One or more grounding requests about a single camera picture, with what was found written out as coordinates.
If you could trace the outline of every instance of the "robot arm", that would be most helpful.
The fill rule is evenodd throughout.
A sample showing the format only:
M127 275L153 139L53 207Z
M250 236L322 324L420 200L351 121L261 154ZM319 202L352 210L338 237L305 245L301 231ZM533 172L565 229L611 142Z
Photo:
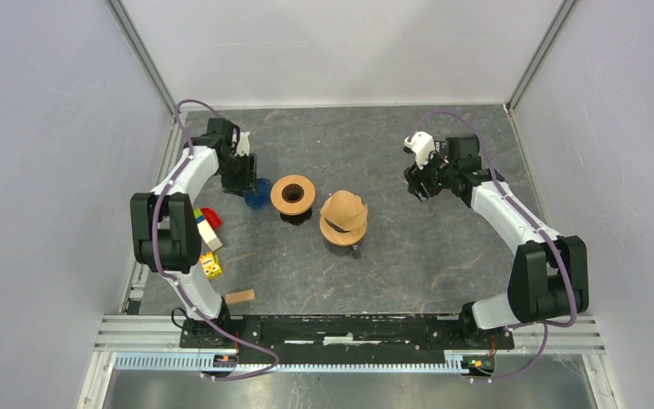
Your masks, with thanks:
M472 331L570 313L561 277L559 274L548 275L548 264L557 268L557 262L545 238L539 234L540 230L555 243L568 268L577 311L588 308L585 244L577 236L563 237L541 222L513 195L499 173L496 172L497 181L493 181L491 173L481 169L479 142L475 135L435 143L429 134L417 132L405 139L404 149L414 153L416 158L416 162L404 171L408 192L422 201L450 189L467 207L487 220L515 256L506 292L463 307L461 319ZM526 216L538 228L534 228Z
M188 147L169 175L149 193L137 193L130 202L132 236L136 261L156 272L152 241L158 241L159 255L165 272L177 277L184 294L177 291L187 305L187 316L199 317L188 307L184 295L209 317L221 311L221 296L212 288L198 262L204 240L211 250L221 242L205 222L199 227L194 217L193 201L214 175L221 176L222 190L243 196L245 191L256 189L256 156L250 154L249 132L242 133L238 126L224 118L211 118L207 132L193 138L192 160L188 160ZM174 174L184 167L175 179ZM151 223L158 195L171 185L159 211L157 238L152 237Z

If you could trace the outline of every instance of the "wooden block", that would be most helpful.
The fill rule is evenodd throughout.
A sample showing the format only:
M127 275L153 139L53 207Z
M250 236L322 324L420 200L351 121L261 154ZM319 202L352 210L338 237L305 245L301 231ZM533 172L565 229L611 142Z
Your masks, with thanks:
M256 298L254 290L232 292L224 296L227 305L239 304L240 302L253 301Z

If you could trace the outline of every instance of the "metal frame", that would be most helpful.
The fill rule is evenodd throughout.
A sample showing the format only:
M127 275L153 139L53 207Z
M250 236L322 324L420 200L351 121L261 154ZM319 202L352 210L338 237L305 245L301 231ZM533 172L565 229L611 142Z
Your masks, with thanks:
M563 3L560 4L558 12L555 13L553 21L550 22L548 30L545 31L545 34L542 36L540 44L538 44L535 53L533 54L528 67L525 68L522 77L518 81L518 85L515 87L513 94L510 95L508 102L505 104L508 113L511 113L515 107L520 103L520 100L525 95L525 92L528 89L528 86L532 83L535 74L540 69L542 62L545 60L545 56L548 54L548 51L553 47L555 38L557 38L560 30L562 30L565 22L568 17L571 15L571 12L576 5L578 0L563 0Z
M183 318L175 317L178 324ZM155 371L219 371L213 366L215 354L234 354L233 349L182 349L179 347L181 330L169 316L161 315L106 315L96 338L89 372L77 407L98 409L104 405L106 391L115 369ZM534 354L542 342L542 326L529 325L513 332L515 349L498 350L500 355ZM274 372L439 372L459 373L456 360L463 356L485 355L486 350L446 350L445 364L422 366L278 366ZM598 326L590 315L581 315L571 328L551 327L544 354L581 355L588 372L588 380L599 409L620 408L620 402L610 379L605 362L605 347ZM254 370L258 366L243 367Z
M127 41L129 41L129 45L131 46L131 49L134 50L134 54L141 63L141 66L144 68L146 75L154 85L157 94L159 94L159 99L162 100L167 112L173 112L175 105L174 98L171 96L167 84L164 82L156 64L154 64L154 60L152 60L149 51L141 40L139 32L136 31L134 22L129 17L129 13L126 11L122 1L106 0L106 5L109 6L109 9L114 14L114 18L119 24L119 27L121 27Z

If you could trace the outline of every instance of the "white enclosure wall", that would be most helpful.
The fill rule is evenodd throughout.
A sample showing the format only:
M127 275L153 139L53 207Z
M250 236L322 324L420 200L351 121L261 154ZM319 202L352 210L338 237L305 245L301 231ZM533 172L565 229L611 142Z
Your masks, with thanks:
M0 1L0 408L74 407L169 115L101 1Z
M516 112L549 221L588 244L626 407L654 407L654 1L579 2Z
M504 102L560 0L124 0L174 98Z

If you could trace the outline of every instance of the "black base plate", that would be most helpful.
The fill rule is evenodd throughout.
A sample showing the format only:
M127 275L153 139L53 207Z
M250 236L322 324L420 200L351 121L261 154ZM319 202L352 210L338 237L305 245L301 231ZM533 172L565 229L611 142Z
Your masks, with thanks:
M481 331L465 339L457 316L444 314L243 315L221 322L221 327L245 341L273 349L282 364L444 363L446 349L489 350L492 337L497 349L515 346L512 334L502 329ZM333 343L331 337L374 343ZM215 339L206 323L193 320L185 322L180 346L235 348L232 342ZM272 357L262 352L238 350L239 363L272 362Z

